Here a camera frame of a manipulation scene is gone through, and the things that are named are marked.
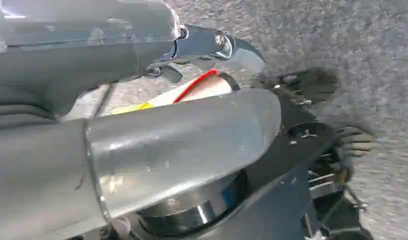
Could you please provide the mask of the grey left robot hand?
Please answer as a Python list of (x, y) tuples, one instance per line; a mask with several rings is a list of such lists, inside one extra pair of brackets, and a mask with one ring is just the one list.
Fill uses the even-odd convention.
[(264, 90), (58, 122), (100, 85), (219, 55), (215, 30), (182, 30), (162, 0), (0, 0), (0, 220), (119, 216), (266, 151), (280, 107)]

